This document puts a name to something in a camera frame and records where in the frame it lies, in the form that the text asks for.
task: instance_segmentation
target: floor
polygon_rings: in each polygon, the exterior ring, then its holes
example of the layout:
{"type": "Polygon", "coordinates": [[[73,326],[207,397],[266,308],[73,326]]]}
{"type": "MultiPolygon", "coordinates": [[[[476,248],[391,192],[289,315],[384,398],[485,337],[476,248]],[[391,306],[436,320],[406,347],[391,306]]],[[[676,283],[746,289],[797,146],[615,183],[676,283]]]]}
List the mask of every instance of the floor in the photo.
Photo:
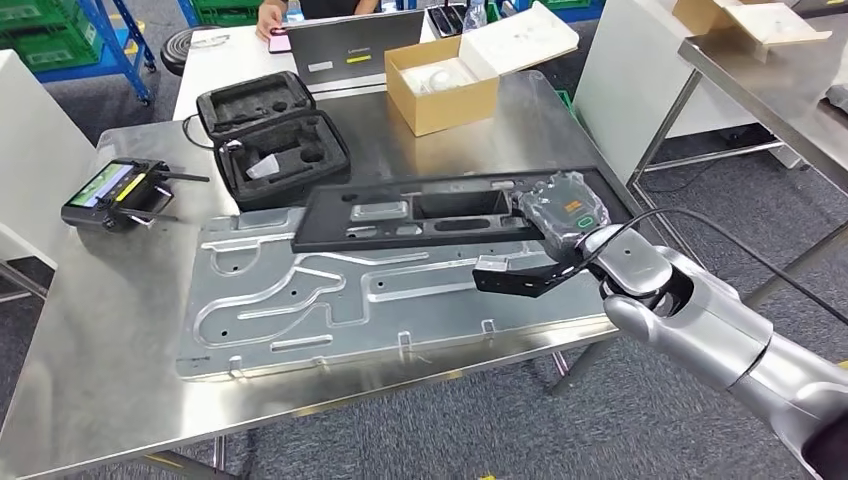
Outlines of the floor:
{"type": "MultiPolygon", "coordinates": [[[[146,36],[157,50],[184,26],[174,1],[127,3],[147,23],[146,36]]],[[[579,52],[540,67],[552,84],[572,93],[595,24],[574,27],[582,38],[579,52]]],[[[158,95],[152,108],[138,104],[118,77],[48,90],[96,142],[106,128],[170,119],[179,79],[160,71],[149,80],[158,95]]],[[[718,134],[669,142],[661,159],[723,144],[718,134]]],[[[703,168],[650,174],[643,185],[666,192],[653,194],[660,205],[709,213],[777,263],[787,263],[848,220],[848,199],[830,183],[813,170],[786,170],[766,153],[703,168]]],[[[741,292],[767,278],[763,268],[711,231],[686,219],[675,223],[710,270],[741,292]]],[[[50,272],[42,266],[19,265],[48,281],[50,272]]],[[[844,251],[800,280],[848,311],[840,288],[848,280],[844,251]]],[[[0,417],[40,307],[31,299],[0,305],[0,417]]],[[[760,313],[777,331],[827,359],[848,358],[848,328],[795,292],[780,291],[760,313]]],[[[228,469],[250,478],[802,477],[774,437],[727,396],[628,339],[617,340],[591,376],[564,398],[548,394],[555,380],[551,359],[541,358],[287,419],[230,435],[228,469]]],[[[211,460],[211,442],[180,451],[211,460]]],[[[69,478],[173,477],[130,462],[69,478]]]]}

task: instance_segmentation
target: case lid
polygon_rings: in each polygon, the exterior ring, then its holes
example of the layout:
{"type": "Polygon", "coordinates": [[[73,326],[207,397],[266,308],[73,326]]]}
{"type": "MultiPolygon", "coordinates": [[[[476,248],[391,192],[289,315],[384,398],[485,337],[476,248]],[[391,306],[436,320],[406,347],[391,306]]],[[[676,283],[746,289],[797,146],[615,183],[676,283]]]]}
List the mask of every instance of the case lid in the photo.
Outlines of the case lid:
{"type": "Polygon", "coordinates": [[[532,67],[577,50],[580,36],[540,2],[462,34],[459,58],[480,80],[532,67]]]}

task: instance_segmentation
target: black carrying case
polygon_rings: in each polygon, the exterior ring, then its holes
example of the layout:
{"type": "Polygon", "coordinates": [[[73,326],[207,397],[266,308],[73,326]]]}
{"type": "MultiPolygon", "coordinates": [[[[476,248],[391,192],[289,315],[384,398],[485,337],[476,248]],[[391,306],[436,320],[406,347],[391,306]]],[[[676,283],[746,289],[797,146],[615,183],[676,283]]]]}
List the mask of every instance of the black carrying case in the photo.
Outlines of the black carrying case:
{"type": "Polygon", "coordinates": [[[350,152],[300,78],[280,72],[205,93],[197,111],[227,190],[242,211],[303,204],[316,184],[346,183],[350,152]],[[247,170],[274,155],[279,172],[247,170]]]}

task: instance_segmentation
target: smartphone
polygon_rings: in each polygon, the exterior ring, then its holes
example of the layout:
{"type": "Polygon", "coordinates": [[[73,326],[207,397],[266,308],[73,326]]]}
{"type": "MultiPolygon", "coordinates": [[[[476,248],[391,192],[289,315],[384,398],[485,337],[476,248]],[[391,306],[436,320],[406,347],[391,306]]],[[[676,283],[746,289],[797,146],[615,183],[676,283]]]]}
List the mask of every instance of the smartphone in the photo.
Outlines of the smartphone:
{"type": "Polygon", "coordinates": [[[271,40],[268,42],[269,53],[285,53],[291,52],[291,42],[289,42],[289,34],[285,28],[272,28],[271,40]]]}
{"type": "Polygon", "coordinates": [[[445,15],[448,18],[448,23],[451,24],[454,31],[462,33],[462,19],[465,17],[465,5],[454,5],[445,7],[445,15]]]}

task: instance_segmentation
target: black cable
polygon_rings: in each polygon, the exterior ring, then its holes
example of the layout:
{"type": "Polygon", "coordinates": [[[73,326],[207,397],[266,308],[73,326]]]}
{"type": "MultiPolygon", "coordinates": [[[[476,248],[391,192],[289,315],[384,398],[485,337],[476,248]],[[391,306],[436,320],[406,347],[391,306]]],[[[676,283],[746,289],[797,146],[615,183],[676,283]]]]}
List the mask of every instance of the black cable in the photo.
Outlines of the black cable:
{"type": "Polygon", "coordinates": [[[681,185],[681,186],[679,186],[679,187],[668,188],[668,189],[665,189],[665,190],[663,190],[663,189],[660,189],[660,190],[649,190],[649,189],[647,189],[647,188],[646,188],[646,189],[644,189],[644,190],[645,190],[645,192],[647,192],[647,193],[675,193],[675,192],[679,192],[679,191],[683,190],[684,188],[688,187],[689,185],[692,185],[692,183],[694,183],[694,182],[695,182],[695,180],[697,180],[697,179],[701,178],[701,175],[703,175],[703,174],[707,173],[707,171],[709,171],[711,168],[713,168],[713,167],[715,167],[716,165],[718,165],[718,164],[719,164],[722,160],[724,160],[724,159],[720,158],[720,159],[718,159],[718,160],[713,160],[713,161],[712,161],[712,163],[710,163],[710,164],[709,164],[709,165],[707,165],[706,167],[702,168],[702,169],[701,169],[698,173],[696,173],[696,174],[695,174],[692,178],[690,178],[689,180],[687,180],[687,181],[686,181],[683,185],[681,185]]]}
{"type": "Polygon", "coordinates": [[[199,114],[195,113],[194,115],[187,116],[185,118],[185,120],[183,120],[183,135],[185,135],[186,140],[188,140],[192,145],[194,145],[196,147],[200,147],[204,150],[215,150],[215,147],[211,147],[209,145],[204,145],[202,143],[197,143],[197,141],[194,140],[193,138],[191,138],[191,135],[188,134],[188,124],[189,124],[189,122],[191,122],[192,117],[197,117],[197,116],[199,116],[199,114]]]}
{"type": "Polygon", "coordinates": [[[647,212],[645,212],[641,215],[637,215],[635,218],[633,218],[629,222],[623,224],[621,226],[621,228],[618,229],[617,232],[615,232],[612,236],[610,236],[610,238],[606,239],[606,241],[604,241],[604,243],[599,245],[598,248],[595,249],[595,251],[593,251],[582,262],[580,262],[580,264],[578,264],[577,267],[575,267],[573,270],[570,270],[569,272],[567,272],[566,273],[567,278],[571,278],[571,277],[577,275],[579,272],[585,270],[592,262],[597,260],[598,256],[604,251],[604,249],[607,248],[607,246],[609,246],[610,243],[613,242],[613,240],[618,238],[625,231],[627,231],[630,228],[633,228],[635,225],[638,225],[639,222],[641,222],[642,220],[645,220],[646,218],[653,217],[653,216],[656,216],[656,215],[660,215],[662,213],[679,213],[681,215],[685,215],[687,217],[698,220],[699,222],[703,223],[704,225],[712,228],[713,230],[715,230],[716,232],[718,232],[722,236],[724,236],[726,239],[735,243],[736,246],[738,246],[739,248],[744,250],[748,255],[750,255],[751,257],[756,259],[758,262],[762,263],[766,268],[771,270],[772,273],[774,273],[775,275],[777,275],[778,277],[783,279],[783,281],[785,281],[786,283],[791,285],[793,288],[795,288],[799,292],[806,295],[807,298],[809,298],[810,300],[816,302],[820,307],[822,307],[828,313],[830,313],[831,315],[836,317],[837,320],[844,323],[845,325],[848,325],[848,317],[846,317],[845,315],[840,313],[838,310],[836,310],[835,308],[830,306],[830,304],[828,304],[827,302],[825,302],[824,300],[819,298],[813,292],[807,290],[803,285],[801,285],[795,279],[790,277],[789,274],[787,274],[786,272],[781,270],[779,267],[777,267],[776,265],[774,265],[773,263],[768,261],[765,257],[760,255],[756,250],[749,247],[745,242],[743,242],[742,240],[737,238],[736,235],[733,235],[732,233],[730,233],[727,229],[725,229],[721,225],[713,222],[707,216],[702,215],[698,212],[686,210],[685,208],[675,208],[675,207],[655,208],[655,209],[649,210],[649,211],[647,211],[647,212]]]}

